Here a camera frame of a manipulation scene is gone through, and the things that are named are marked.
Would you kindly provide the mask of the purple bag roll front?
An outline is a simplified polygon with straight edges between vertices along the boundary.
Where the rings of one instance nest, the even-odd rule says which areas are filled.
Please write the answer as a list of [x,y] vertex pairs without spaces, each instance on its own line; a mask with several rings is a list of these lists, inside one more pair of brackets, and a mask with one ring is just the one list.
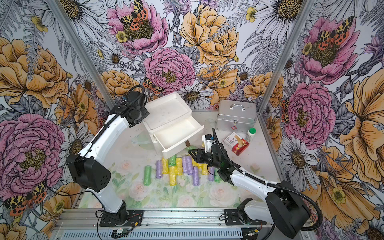
[[193,186],[200,185],[199,168],[193,167]]

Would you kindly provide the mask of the silver aluminium case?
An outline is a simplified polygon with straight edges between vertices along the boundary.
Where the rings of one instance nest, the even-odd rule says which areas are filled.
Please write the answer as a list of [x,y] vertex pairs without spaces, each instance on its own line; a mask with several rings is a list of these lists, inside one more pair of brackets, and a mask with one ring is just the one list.
[[253,103],[221,100],[216,129],[246,133],[257,121],[257,108]]

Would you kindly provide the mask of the white bottle green cap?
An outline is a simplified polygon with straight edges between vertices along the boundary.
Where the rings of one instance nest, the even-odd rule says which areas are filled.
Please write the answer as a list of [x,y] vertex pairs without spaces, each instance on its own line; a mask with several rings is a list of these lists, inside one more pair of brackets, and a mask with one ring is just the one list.
[[250,143],[252,141],[252,139],[254,138],[255,134],[256,134],[256,129],[255,128],[250,128],[247,131],[246,141],[248,143]]

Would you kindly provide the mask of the purple bag roll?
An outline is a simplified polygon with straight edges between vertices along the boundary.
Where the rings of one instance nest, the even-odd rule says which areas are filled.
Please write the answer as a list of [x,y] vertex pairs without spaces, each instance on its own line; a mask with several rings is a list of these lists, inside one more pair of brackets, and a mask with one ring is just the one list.
[[161,179],[163,176],[163,164],[162,160],[156,161],[156,179]]
[[189,162],[188,162],[187,156],[182,157],[182,167],[183,167],[183,173],[189,175],[190,167],[189,167]]
[[215,168],[214,167],[208,167],[208,180],[210,182],[213,182],[215,180]]
[[191,156],[187,155],[186,157],[187,159],[187,171],[188,171],[188,175],[193,175],[194,173],[194,165],[193,165],[193,159]]
[[199,168],[193,167],[193,186],[200,185]]

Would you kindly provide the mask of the yellow bag roll tilted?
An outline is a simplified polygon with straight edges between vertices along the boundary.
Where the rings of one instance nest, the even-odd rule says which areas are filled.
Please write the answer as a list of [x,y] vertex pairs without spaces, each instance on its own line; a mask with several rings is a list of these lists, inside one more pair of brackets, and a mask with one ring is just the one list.
[[193,162],[194,167],[198,167],[199,169],[201,169],[203,167],[202,164],[197,163],[195,160],[192,160],[192,162]]

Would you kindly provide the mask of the purple bag roll back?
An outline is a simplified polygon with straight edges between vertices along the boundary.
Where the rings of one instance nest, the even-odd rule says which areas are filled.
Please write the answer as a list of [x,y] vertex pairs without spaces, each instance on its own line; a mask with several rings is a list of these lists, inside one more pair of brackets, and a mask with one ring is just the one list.
[[193,165],[193,159],[191,156],[187,155],[186,157],[187,159],[187,171],[188,171],[188,175],[193,175],[194,173],[194,165]]

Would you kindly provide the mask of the yellow bag roll left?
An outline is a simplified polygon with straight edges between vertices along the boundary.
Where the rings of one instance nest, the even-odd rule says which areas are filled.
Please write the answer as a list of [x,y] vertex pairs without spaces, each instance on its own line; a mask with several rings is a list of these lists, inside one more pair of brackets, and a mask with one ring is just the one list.
[[162,174],[169,174],[169,159],[162,158]]

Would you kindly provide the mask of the yellow bag roll right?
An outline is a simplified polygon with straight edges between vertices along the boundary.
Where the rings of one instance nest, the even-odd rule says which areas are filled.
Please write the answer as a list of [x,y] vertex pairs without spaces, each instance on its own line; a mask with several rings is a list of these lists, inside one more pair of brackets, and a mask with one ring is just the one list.
[[202,175],[208,175],[209,174],[209,169],[207,164],[200,164],[201,170],[202,170]]

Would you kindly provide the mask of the aluminium front rail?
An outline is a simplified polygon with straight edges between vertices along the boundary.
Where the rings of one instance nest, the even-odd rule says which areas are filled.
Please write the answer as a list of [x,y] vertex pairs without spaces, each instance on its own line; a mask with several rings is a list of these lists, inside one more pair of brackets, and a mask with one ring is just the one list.
[[60,216],[52,240],[285,240],[256,207],[256,221],[244,225],[236,208],[129,209],[122,226],[105,223],[97,209],[71,209]]

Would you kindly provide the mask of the white top drawer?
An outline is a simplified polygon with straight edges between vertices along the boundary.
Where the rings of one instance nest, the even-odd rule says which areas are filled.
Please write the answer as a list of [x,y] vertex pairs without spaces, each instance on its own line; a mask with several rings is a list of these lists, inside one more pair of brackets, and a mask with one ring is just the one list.
[[187,147],[187,142],[193,143],[203,135],[204,125],[190,116],[170,127],[149,133],[158,153],[169,159]]

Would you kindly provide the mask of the green bag roll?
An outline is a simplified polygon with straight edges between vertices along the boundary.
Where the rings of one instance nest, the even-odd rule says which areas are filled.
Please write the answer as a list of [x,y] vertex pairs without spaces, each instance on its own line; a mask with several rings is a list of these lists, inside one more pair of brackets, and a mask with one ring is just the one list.
[[216,183],[220,183],[221,180],[222,180],[222,179],[221,179],[220,176],[217,176],[217,175],[214,176],[214,181],[215,181]]
[[152,174],[152,167],[151,166],[145,166],[144,180],[143,180],[144,186],[149,186],[151,184],[151,179],[152,179],[151,174]]
[[169,158],[169,165],[170,166],[176,166],[177,165],[177,160],[176,160],[177,156],[176,155],[173,155]]

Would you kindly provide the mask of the green bag roll right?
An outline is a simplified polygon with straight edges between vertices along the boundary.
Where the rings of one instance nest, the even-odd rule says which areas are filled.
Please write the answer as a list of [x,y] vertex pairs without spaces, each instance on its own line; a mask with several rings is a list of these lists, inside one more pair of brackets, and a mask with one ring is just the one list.
[[222,180],[222,179],[221,179],[220,176],[217,176],[217,175],[214,176],[214,181],[215,181],[216,183],[220,183],[221,180]]

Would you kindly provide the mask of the white plastic drawer cabinet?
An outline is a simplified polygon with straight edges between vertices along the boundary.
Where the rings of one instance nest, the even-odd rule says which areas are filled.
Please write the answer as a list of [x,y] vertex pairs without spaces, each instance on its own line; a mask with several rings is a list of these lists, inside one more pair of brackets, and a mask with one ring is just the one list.
[[150,115],[143,120],[148,133],[155,133],[192,116],[191,108],[178,93],[171,93],[149,102]]

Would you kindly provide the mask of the red white small box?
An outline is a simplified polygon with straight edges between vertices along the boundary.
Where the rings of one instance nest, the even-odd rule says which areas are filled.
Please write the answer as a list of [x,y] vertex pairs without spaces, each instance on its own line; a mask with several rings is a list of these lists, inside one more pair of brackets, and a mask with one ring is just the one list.
[[232,152],[239,156],[250,144],[237,133],[233,132],[224,139],[224,145],[231,148]]

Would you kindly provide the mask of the yellow bag roll centre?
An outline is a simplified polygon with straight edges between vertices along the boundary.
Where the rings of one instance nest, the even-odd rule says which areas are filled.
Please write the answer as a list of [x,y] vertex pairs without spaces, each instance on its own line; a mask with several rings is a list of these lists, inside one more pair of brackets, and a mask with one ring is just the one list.
[[176,158],[176,173],[178,176],[182,176],[184,173],[182,158]]

